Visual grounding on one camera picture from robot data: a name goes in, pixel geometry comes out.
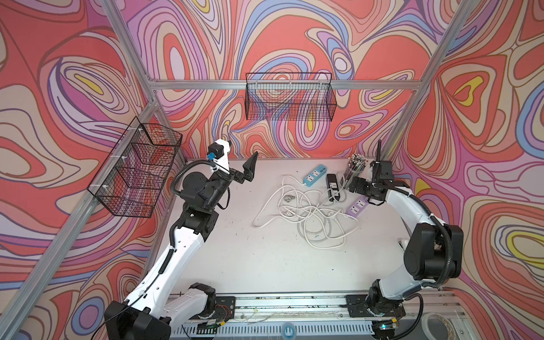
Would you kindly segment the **black power strip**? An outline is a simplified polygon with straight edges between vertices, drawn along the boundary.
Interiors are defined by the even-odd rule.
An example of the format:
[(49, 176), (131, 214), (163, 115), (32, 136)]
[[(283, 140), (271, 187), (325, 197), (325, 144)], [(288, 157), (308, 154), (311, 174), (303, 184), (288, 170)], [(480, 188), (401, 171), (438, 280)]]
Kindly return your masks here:
[(340, 187), (336, 174), (326, 175), (327, 194), (330, 202), (340, 201)]

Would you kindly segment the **blue power strip with cord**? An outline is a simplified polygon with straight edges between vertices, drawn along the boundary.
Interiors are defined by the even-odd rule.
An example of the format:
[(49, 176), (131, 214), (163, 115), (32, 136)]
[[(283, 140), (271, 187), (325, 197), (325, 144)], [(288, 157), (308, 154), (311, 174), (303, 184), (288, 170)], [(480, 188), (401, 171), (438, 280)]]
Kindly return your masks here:
[[(317, 190), (312, 188), (315, 184), (317, 184), (318, 181), (325, 179), (326, 175), (329, 174), (327, 167), (323, 165), (316, 166), (315, 169), (313, 169), (309, 174), (307, 174), (303, 180), (298, 181), (295, 179), (295, 177), (292, 177), (291, 175), (286, 175), (282, 178), (283, 181), (290, 179), (294, 181), (292, 185), (297, 188), (297, 190), (300, 191), (309, 191), (309, 190)], [(329, 201), (328, 194), (325, 194), (322, 198), (322, 201), (327, 202)], [(333, 209), (338, 210), (342, 209), (339, 206), (340, 203), (335, 203), (333, 205)], [(351, 234), (346, 235), (345, 237), (339, 238), (339, 236), (343, 236), (344, 233), (347, 233), (355, 228), (357, 226), (357, 222), (355, 220), (351, 220), (348, 218), (338, 217), (338, 221), (342, 224), (342, 227), (344, 229), (344, 232), (342, 232), (339, 228), (339, 226), (333, 222), (331, 225), (327, 223), (325, 225), (325, 231), (320, 232), (322, 229), (320, 218), (311, 218), (309, 221), (306, 222), (306, 232), (303, 230), (301, 226), (297, 226), (296, 224), (293, 224), (297, 228), (297, 232), (299, 235), (303, 238), (303, 240), (313, 249), (317, 250), (333, 250), (333, 249), (339, 249), (343, 247), (347, 243), (347, 238), (351, 234), (353, 234), (355, 231), (357, 231), (358, 228), (356, 228)]]

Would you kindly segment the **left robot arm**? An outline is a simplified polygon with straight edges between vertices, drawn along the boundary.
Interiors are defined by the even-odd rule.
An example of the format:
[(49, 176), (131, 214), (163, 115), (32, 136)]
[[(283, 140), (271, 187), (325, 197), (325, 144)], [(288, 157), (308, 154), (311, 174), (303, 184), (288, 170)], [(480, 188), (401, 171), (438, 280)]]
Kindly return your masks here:
[(169, 229), (168, 247), (148, 274), (123, 301), (106, 308), (101, 325), (109, 339), (169, 339), (174, 326), (197, 315), (214, 314), (215, 289), (203, 283), (194, 283), (172, 302), (168, 299), (188, 262), (214, 230), (221, 198), (230, 195), (233, 182), (254, 180), (258, 157), (254, 152), (242, 170), (232, 169), (228, 153), (215, 143), (206, 159), (187, 164), (174, 177), (171, 189), (184, 200), (184, 209)]

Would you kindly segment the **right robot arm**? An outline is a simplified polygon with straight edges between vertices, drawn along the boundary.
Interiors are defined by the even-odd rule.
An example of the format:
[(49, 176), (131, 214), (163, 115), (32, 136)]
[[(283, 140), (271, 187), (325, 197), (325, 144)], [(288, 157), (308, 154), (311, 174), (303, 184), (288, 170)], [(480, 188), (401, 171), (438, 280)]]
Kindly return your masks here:
[(364, 296), (347, 296), (346, 308), (351, 317), (375, 317), (375, 339), (401, 339), (416, 325), (396, 334), (395, 323), (406, 313), (404, 303), (420, 301), (416, 321), (424, 311), (424, 288), (440, 288), (449, 279), (460, 276), (463, 260), (464, 233), (457, 225), (438, 218), (412, 192), (409, 185), (396, 179), (392, 162), (378, 153), (371, 162), (371, 177), (352, 179), (349, 191), (366, 197), (369, 204), (388, 204), (401, 217), (409, 231), (403, 246), (403, 264), (389, 276), (375, 280)]

